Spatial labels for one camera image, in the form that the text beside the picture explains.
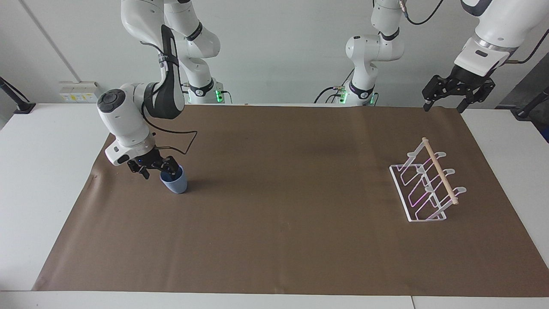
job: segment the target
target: brown mat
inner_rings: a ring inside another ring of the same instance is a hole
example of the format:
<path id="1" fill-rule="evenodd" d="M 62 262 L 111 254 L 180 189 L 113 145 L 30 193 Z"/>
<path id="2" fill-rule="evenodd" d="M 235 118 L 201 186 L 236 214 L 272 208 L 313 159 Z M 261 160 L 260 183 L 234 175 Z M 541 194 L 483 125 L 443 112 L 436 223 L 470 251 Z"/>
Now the brown mat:
<path id="1" fill-rule="evenodd" d="M 155 122 L 199 130 L 189 155 L 170 153 L 188 192 L 100 153 L 34 290 L 549 296 L 547 267 L 453 109 L 188 106 Z M 444 222 L 409 223 L 389 173 L 422 136 L 468 189 Z"/>

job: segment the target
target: white wall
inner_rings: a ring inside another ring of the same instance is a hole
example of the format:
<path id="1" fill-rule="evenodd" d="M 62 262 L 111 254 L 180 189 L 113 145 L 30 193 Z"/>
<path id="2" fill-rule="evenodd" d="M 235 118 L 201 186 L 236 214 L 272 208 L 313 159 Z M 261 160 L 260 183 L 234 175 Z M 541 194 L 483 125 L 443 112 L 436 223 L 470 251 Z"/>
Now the white wall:
<path id="1" fill-rule="evenodd" d="M 120 1 L 20 1 L 28 5 L 80 79 L 96 81 L 103 90 L 158 79 L 154 50 L 140 45 L 120 23 Z M 32 101 L 59 102 L 57 82 L 75 78 L 20 1 L 3 0 L 0 10 L 0 75 Z M 437 3 L 410 0 L 411 18 L 423 20 Z M 345 55 L 347 39 L 377 33 L 369 20 L 370 0 L 195 0 L 194 5 L 222 43 L 220 55 L 208 60 L 212 74 L 239 103 L 310 103 L 320 90 L 340 84 L 352 69 Z M 434 74 L 450 72 L 476 24 L 459 0 L 445 1 L 425 25 L 413 26 L 403 19 L 403 58 L 377 64 L 378 104 L 421 106 L 424 85 Z M 546 18 L 515 58 L 525 58 L 548 27 Z M 495 90 L 485 103 L 475 106 L 496 106 L 547 52 L 549 41 L 529 63 L 500 68 L 493 75 Z M 449 98 L 445 105 L 454 107 L 460 100 Z"/>

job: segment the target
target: blue cup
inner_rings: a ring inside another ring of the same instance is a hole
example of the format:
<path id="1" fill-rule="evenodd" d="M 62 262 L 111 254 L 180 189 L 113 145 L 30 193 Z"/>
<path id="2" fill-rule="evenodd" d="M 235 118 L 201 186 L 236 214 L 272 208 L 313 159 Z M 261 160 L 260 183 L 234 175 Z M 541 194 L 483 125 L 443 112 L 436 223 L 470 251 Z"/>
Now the blue cup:
<path id="1" fill-rule="evenodd" d="M 177 169 L 175 180 L 172 180 L 170 173 L 167 172 L 160 172 L 160 180 L 175 194 L 181 194 L 187 189 L 187 176 L 181 165 Z"/>

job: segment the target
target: wooden dowel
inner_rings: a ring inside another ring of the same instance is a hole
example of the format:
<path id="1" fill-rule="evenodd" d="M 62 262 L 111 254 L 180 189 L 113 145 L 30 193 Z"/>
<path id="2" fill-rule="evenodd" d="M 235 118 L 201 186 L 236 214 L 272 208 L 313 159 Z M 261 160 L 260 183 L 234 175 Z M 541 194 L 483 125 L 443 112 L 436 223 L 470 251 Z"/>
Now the wooden dowel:
<path id="1" fill-rule="evenodd" d="M 427 152 L 429 152 L 429 157 L 431 157 L 431 160 L 433 160 L 433 164 L 435 165 L 436 171 L 439 173 L 440 179 L 442 180 L 442 183 L 444 184 L 444 187 L 448 192 L 448 196 L 452 200 L 452 204 L 457 205 L 458 204 L 457 197 L 453 193 L 453 189 L 450 186 L 450 183 L 448 182 L 448 178 L 446 178 L 446 175 L 444 175 L 444 171 L 442 170 L 442 167 L 440 167 L 440 163 L 435 157 L 435 153 L 433 152 L 433 149 L 429 144 L 429 140 L 426 137 L 422 138 L 422 140 L 423 140 L 423 144 L 425 145 L 425 148 L 427 149 Z"/>

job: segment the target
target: table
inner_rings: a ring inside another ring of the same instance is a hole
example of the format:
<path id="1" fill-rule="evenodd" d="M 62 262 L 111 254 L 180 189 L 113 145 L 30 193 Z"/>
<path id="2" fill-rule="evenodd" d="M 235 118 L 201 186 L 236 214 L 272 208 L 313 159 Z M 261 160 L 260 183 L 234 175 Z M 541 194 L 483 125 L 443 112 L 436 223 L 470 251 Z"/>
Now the table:
<path id="1" fill-rule="evenodd" d="M 463 117 L 549 265 L 549 145 L 508 111 L 469 109 Z M 11 291 L 0 292 L 0 307 L 549 307 L 549 298 L 30 292 L 107 134 L 95 104 L 39 104 L 0 130 L 0 290 Z"/>

